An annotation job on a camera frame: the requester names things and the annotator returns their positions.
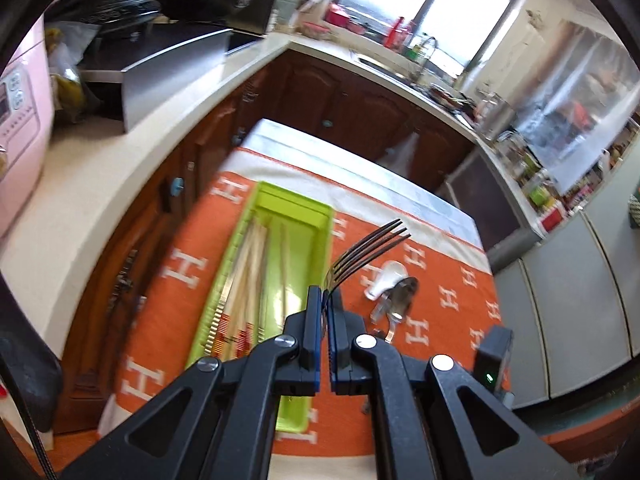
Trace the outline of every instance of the table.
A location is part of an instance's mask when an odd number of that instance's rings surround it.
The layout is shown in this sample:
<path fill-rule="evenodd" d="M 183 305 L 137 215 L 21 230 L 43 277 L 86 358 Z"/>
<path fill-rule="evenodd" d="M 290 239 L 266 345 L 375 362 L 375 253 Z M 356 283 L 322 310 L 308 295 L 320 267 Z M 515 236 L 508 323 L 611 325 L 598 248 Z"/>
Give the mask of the table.
<path fill-rule="evenodd" d="M 394 339 L 402 353 L 427 359 L 444 352 L 470 368 L 482 336 L 500 323 L 494 280 L 469 216 L 372 162 L 262 120 L 225 161 L 174 238 L 130 331 L 116 393 L 100 424 L 102 434 L 184 369 L 222 253 L 244 200 L 261 180 L 334 208 L 333 258 L 376 226 L 402 218 L 412 238 L 341 287 L 347 308 L 367 319 L 374 303 L 363 291 L 384 261 L 398 260 L 418 278 L 412 310 Z M 308 430 L 277 432 L 273 452 L 323 460 L 372 455 L 370 418 L 361 410 L 364 399 L 330 394 L 325 358 L 321 381 Z M 283 462 L 287 471 L 294 466 L 290 460 Z M 369 462 L 364 464 L 356 469 L 369 471 Z"/>

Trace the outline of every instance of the floor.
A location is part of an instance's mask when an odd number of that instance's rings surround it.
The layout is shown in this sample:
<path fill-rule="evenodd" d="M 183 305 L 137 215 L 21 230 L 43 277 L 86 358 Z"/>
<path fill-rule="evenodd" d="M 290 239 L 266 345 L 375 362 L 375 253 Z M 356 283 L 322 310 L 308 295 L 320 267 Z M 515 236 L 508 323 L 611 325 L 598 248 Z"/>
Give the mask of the floor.
<path fill-rule="evenodd" d="M 7 430 L 14 438 L 20 451 L 39 475 L 43 475 L 42 468 L 30 444 L 23 437 L 7 424 Z M 95 430 L 81 431 L 79 433 L 67 433 L 56 436 L 54 439 L 55 448 L 47 451 L 51 465 L 56 472 L 62 471 L 70 462 L 89 449 L 98 441 L 98 434 Z"/>

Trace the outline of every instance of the fork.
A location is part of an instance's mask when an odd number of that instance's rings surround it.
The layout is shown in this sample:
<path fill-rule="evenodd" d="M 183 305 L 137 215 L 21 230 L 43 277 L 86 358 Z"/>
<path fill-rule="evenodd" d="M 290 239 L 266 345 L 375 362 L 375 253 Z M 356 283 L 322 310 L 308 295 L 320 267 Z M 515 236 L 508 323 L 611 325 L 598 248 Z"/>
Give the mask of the fork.
<path fill-rule="evenodd" d="M 333 292 L 361 268 L 407 240 L 411 234 L 402 235 L 406 231 L 407 228 L 402 225 L 402 220 L 397 218 L 353 244 L 338 257 L 327 272 L 324 279 L 324 288 L 329 290 L 330 293 Z"/>

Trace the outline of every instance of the plastic curtain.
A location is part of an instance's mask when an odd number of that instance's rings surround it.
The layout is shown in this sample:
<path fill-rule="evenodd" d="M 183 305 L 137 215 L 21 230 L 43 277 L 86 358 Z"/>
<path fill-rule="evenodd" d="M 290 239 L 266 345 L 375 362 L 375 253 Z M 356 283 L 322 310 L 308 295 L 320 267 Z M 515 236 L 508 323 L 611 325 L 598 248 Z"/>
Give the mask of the plastic curtain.
<path fill-rule="evenodd" d="M 516 120 L 560 194 L 596 163 L 640 100 L 640 71 L 625 48 L 588 28 L 567 26 L 570 40 Z"/>

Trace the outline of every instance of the stove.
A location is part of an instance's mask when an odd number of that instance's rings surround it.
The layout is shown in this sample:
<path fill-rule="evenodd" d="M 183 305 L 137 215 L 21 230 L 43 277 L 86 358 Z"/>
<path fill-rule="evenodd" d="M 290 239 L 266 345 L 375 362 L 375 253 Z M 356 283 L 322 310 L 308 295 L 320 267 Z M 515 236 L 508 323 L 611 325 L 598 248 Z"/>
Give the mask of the stove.
<path fill-rule="evenodd" d="M 156 23 L 143 34 L 102 40 L 78 65 L 100 100 L 96 113 L 124 122 L 128 132 L 167 98 L 259 38 L 221 25 Z"/>

